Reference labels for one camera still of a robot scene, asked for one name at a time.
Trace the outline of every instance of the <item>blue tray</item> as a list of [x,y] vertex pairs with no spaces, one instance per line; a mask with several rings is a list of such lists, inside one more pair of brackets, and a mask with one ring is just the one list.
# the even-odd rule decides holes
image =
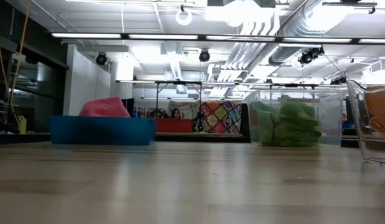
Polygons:
[[51,116],[54,144],[149,145],[155,141],[156,121],[152,118]]

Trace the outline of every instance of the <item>pink fabric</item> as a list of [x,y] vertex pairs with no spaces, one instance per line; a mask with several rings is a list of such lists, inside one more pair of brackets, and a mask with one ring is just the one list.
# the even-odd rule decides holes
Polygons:
[[109,116],[129,118],[130,114],[123,106],[121,99],[116,96],[87,102],[80,111],[79,116]]

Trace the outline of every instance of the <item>storage bin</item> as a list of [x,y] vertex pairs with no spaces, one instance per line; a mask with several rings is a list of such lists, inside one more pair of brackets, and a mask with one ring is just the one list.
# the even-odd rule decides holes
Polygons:
[[262,146],[340,146],[343,90],[258,90],[248,104],[252,142]]
[[385,163],[385,86],[348,81],[348,89],[363,159]]
[[191,119],[157,119],[157,132],[161,133],[191,133],[193,121]]
[[51,116],[54,144],[149,145],[156,136],[152,118]]

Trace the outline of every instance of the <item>colorful quilt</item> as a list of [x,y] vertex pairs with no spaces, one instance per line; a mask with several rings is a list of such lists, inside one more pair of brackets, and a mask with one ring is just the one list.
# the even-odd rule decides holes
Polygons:
[[202,125],[206,133],[240,133],[241,104],[231,101],[204,102]]

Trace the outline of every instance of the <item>wooden table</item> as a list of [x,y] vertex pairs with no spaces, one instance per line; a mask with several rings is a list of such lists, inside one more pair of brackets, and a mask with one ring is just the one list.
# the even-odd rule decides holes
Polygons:
[[3,223],[385,223],[385,165],[359,149],[0,146]]

